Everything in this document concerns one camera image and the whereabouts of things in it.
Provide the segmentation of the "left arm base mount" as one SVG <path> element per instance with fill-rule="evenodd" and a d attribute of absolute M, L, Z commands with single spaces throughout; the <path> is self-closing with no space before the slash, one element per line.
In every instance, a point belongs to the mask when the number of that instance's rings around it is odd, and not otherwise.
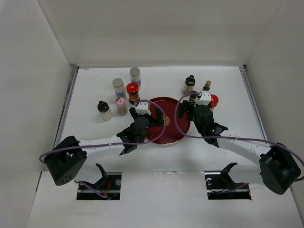
<path fill-rule="evenodd" d="M 101 178 L 95 183 L 84 181 L 78 184 L 77 200 L 120 200 L 122 173 L 106 172 L 101 164 L 95 164 L 100 171 Z"/>

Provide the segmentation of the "red lid sauce jar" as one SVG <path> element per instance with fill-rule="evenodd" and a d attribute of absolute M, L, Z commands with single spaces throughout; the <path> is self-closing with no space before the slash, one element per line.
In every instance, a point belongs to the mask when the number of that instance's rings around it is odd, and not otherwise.
<path fill-rule="evenodd" d="M 210 102 L 210 107 L 209 109 L 213 112 L 213 110 L 215 109 L 215 107 L 218 105 L 218 102 L 219 102 L 219 98 L 214 95 L 214 94 L 211 94 L 211 102 Z"/>
<path fill-rule="evenodd" d="M 137 83 L 131 82 L 126 86 L 126 90 L 129 96 L 129 102 L 135 104 L 135 102 L 140 100 L 139 96 L 139 86 Z"/>

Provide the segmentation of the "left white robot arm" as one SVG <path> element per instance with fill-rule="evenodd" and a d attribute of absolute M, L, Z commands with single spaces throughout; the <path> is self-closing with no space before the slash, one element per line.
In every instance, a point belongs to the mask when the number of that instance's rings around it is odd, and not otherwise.
<path fill-rule="evenodd" d="M 156 118 L 150 112 L 148 102 L 131 107 L 129 112 L 133 123 L 116 135 L 99 140 L 77 140 L 74 136 L 65 138 L 55 149 L 44 153 L 39 160 L 46 164 L 55 184 L 62 186 L 75 180 L 88 156 L 102 157 L 128 154 L 137 149 L 138 145 L 147 144 L 146 137 L 151 137 L 150 129 L 160 126 L 166 128 L 165 112 L 157 107 Z"/>

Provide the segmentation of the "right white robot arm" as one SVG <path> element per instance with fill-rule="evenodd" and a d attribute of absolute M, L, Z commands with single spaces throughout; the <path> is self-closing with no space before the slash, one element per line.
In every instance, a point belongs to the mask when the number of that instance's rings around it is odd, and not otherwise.
<path fill-rule="evenodd" d="M 296 160 L 304 161 L 296 153 L 278 142 L 231 135 L 227 127 L 215 122 L 213 109 L 212 101 L 184 100 L 176 105 L 174 119 L 186 117 L 194 123 L 198 138 L 255 163 L 260 170 L 257 181 L 278 195 L 304 179 Z"/>

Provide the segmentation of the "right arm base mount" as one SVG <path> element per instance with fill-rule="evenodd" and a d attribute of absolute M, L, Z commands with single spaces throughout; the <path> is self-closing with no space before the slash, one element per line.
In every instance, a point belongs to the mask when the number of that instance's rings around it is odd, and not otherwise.
<path fill-rule="evenodd" d="M 209 200 L 251 200 L 249 183 L 234 182 L 229 176 L 236 162 L 228 164 L 219 171 L 204 172 L 207 197 Z"/>

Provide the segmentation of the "silver lid blue label jar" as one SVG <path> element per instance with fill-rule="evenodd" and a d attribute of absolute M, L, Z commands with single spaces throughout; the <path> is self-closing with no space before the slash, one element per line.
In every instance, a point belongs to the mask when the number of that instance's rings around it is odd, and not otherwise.
<path fill-rule="evenodd" d="M 136 83 L 139 87 L 139 90 L 141 89 L 141 72 L 140 69 L 137 67 L 132 67 L 129 71 L 131 82 Z"/>

